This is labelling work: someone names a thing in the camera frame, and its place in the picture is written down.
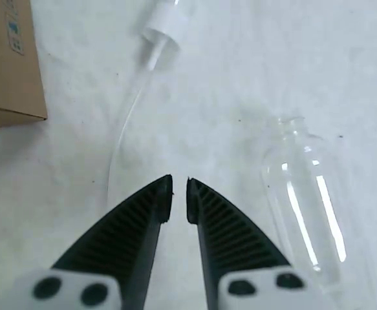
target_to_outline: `white surface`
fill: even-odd
[[[0,293],[50,266],[105,211],[115,115],[128,109],[150,6],[32,1],[49,119],[0,129]],[[116,162],[118,201],[174,177],[146,309],[206,308],[188,176],[271,235],[257,177],[261,107],[299,107],[347,161],[377,275],[377,0],[204,0],[178,59],[135,108]]]

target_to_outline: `black rubber pad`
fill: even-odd
[[[170,175],[147,185],[89,229],[53,268],[113,276],[120,284],[122,309],[142,310],[172,195]]]
[[[217,310],[217,288],[226,273],[289,265],[244,213],[196,179],[187,183],[187,218],[198,226],[208,310]]]

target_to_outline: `clear plastic tube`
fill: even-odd
[[[338,309],[375,309],[369,253],[336,158],[303,118],[280,119],[263,181],[281,247]]]
[[[107,194],[106,194],[106,197],[107,197],[106,208],[107,209],[103,211],[104,214],[106,213],[106,211],[109,211],[118,203],[118,201],[113,200],[112,194],[111,194],[112,193],[111,178],[112,178],[113,171],[115,171],[115,163],[116,163],[114,159],[118,155],[120,145],[124,137],[124,132],[126,130],[126,126],[129,122],[129,119],[132,116],[133,110],[138,104],[138,102],[140,101],[146,88],[148,87],[151,81],[152,75],[153,75],[153,70],[149,70],[147,68],[142,69],[141,72],[136,74],[134,81],[132,83],[132,87],[128,91],[122,103],[124,107],[128,105],[129,108],[127,109],[127,112],[124,115],[121,115],[121,114],[118,115],[115,121],[116,130],[114,132],[117,132],[118,134],[114,136],[114,139],[112,141],[113,150],[111,153],[111,157],[109,159],[109,172],[108,172],[108,179],[107,179]]]

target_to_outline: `cardboard box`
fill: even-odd
[[[29,0],[0,0],[0,127],[47,118]]]

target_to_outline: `box label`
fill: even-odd
[[[6,27],[10,48],[14,52],[17,52],[20,55],[24,55],[23,42],[21,40],[20,26],[18,21],[14,17],[6,14]]]
[[[11,13],[17,16],[16,0],[3,0],[3,3],[10,9]]]

